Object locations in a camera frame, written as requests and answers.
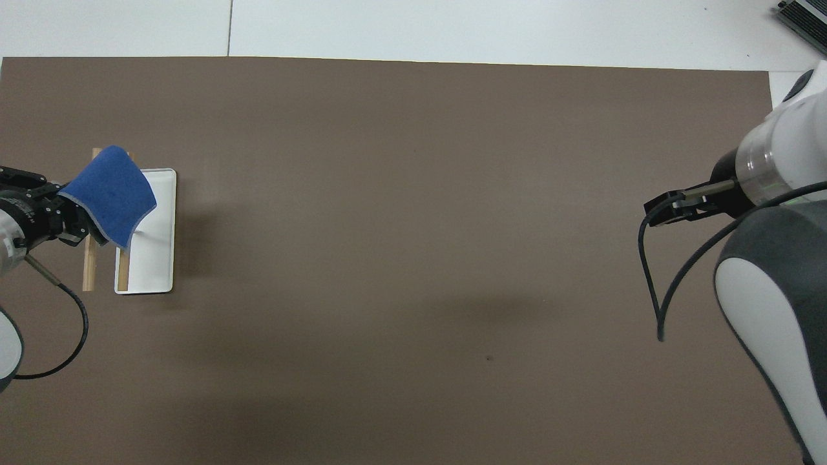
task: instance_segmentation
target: blue towel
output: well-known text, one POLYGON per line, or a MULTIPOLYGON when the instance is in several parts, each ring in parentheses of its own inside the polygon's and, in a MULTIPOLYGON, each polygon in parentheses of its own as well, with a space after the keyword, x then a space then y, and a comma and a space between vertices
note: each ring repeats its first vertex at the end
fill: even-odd
POLYGON ((119 146, 109 146, 58 195, 83 207, 98 231, 128 248, 138 223, 157 205, 150 183, 119 146))

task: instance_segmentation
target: black grille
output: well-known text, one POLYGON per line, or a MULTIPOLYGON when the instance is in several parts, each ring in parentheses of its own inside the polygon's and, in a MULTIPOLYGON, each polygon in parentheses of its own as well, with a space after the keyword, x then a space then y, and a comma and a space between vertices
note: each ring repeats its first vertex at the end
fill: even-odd
MULTIPOLYGON (((821 7, 814 3, 820 3, 821 7, 827 10, 825 0, 810 1, 810 4, 821 10, 821 7)), ((778 17, 793 31, 797 32, 799 36, 804 37, 821 53, 827 55, 827 25, 815 17, 813 13, 807 11, 798 2, 790 2, 778 12, 778 17)))

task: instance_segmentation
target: wooden stick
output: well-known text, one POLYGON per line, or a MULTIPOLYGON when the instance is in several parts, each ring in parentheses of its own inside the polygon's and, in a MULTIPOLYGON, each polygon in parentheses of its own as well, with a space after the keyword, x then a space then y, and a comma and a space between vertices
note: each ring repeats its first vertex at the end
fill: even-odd
MULTIPOLYGON (((135 154, 127 152, 129 158, 135 161, 135 154)), ((121 292, 129 290, 129 251, 126 249, 117 249, 117 289, 121 292)))
MULTIPOLYGON (((92 160, 98 156, 102 149, 92 149, 92 160)), ((95 290, 95 270, 98 268, 98 243, 89 234, 86 237, 86 248, 84 250, 84 292, 95 290)))

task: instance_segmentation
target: white rectangular plate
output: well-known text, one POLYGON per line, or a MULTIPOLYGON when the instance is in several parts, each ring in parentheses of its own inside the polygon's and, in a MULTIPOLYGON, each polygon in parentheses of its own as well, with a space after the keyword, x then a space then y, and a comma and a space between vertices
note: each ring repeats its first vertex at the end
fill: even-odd
POLYGON ((172 290, 175 248, 175 187, 178 177, 171 168, 141 170, 152 187, 158 206, 138 224, 129 251, 127 290, 118 290, 121 249, 115 255, 117 294, 159 294, 172 290))

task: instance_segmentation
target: white floor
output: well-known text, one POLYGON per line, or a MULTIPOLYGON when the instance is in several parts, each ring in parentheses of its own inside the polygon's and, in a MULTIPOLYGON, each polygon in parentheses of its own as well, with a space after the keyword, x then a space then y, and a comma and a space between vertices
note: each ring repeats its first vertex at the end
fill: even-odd
POLYGON ((301 56, 766 70, 824 58, 770 0, 2 0, 2 56, 301 56))

